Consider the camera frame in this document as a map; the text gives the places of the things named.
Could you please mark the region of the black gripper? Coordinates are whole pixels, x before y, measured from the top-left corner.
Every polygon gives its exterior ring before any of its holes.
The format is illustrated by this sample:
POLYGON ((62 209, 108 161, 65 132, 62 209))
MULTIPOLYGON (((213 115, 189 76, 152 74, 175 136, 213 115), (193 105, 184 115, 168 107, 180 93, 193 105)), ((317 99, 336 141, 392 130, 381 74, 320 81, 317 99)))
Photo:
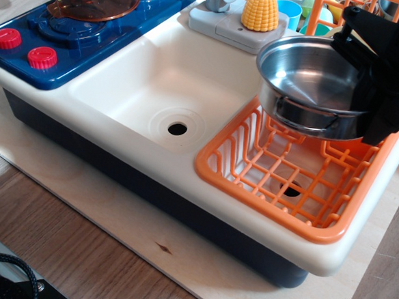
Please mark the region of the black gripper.
POLYGON ((350 109, 361 112, 358 134, 375 146, 399 131, 399 19, 385 20, 355 6, 332 47, 357 69, 350 109))

